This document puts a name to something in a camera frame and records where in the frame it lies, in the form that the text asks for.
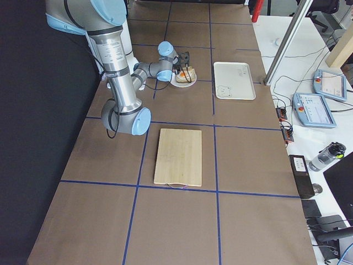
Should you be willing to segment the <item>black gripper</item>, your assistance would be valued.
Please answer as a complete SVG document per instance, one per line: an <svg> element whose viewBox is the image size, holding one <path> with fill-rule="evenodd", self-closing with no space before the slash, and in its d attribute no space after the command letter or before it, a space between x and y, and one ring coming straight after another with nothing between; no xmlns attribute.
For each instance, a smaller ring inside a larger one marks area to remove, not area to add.
<svg viewBox="0 0 353 265"><path fill-rule="evenodd" d="M188 51L178 53L179 67L188 67L190 65L189 62L190 62L190 53Z"/></svg>

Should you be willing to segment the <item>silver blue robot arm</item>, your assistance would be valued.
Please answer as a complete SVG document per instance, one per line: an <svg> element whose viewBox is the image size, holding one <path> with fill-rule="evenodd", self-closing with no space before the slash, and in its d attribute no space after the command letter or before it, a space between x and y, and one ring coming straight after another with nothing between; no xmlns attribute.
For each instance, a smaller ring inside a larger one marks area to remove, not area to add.
<svg viewBox="0 0 353 265"><path fill-rule="evenodd" d="M113 94L101 111L101 120L108 131L143 135L151 123L151 112L142 105L136 92L149 77L168 82L179 55L171 43L158 45L158 62L131 64L133 53L126 21L124 1L46 1L48 25L56 30L86 35L95 42L93 49L108 78Z"/></svg>

